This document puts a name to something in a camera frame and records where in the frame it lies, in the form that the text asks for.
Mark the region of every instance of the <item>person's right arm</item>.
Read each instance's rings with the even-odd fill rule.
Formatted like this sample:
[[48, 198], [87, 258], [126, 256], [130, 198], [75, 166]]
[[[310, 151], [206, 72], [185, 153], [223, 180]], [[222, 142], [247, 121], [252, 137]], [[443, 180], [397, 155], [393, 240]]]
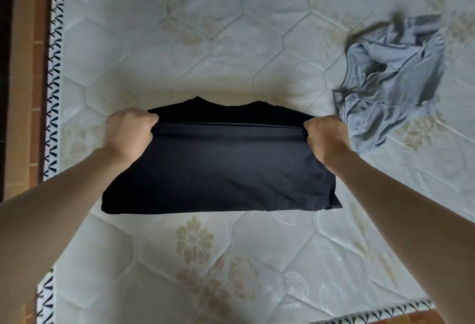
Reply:
[[472, 324], [475, 224], [366, 163], [340, 118], [305, 127], [317, 159], [348, 187], [447, 324]]

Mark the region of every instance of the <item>person's right hand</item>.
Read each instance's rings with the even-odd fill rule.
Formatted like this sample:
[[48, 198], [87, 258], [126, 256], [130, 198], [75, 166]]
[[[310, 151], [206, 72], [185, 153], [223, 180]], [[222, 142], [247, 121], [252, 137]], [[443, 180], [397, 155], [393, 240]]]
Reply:
[[330, 171], [342, 157], [352, 152], [347, 125], [336, 115], [317, 117], [304, 123], [307, 143], [316, 158]]
[[103, 148], [128, 167], [150, 144], [150, 130], [157, 121], [158, 115], [146, 110], [127, 109], [114, 113], [105, 121]]

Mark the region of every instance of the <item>black fabric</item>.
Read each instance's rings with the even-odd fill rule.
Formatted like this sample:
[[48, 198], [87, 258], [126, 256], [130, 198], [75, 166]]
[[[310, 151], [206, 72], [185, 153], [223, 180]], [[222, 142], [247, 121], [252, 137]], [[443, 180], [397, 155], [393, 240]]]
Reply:
[[201, 98], [159, 115], [144, 154], [106, 189], [109, 214], [317, 211], [341, 207], [335, 176], [306, 143], [304, 113]]

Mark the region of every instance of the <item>mattress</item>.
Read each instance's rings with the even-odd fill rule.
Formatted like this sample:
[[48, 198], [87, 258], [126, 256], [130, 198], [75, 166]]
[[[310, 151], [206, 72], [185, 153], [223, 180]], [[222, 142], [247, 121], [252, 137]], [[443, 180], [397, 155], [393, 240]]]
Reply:
[[[105, 118], [201, 96], [334, 113], [347, 39], [441, 13], [438, 112], [364, 159], [475, 220], [474, 0], [52, 0], [44, 178]], [[322, 212], [107, 215], [92, 208], [38, 286], [38, 324], [368, 323], [432, 308], [341, 182]]]

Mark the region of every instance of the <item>forearm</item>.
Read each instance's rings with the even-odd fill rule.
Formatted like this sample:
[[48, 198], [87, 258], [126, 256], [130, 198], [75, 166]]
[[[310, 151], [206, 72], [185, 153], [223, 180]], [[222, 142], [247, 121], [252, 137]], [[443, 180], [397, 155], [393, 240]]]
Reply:
[[29, 299], [93, 204], [125, 168], [112, 153], [98, 149], [79, 164], [0, 206], [1, 309]]
[[434, 300], [448, 324], [472, 322], [475, 224], [373, 168], [356, 153], [331, 169]]

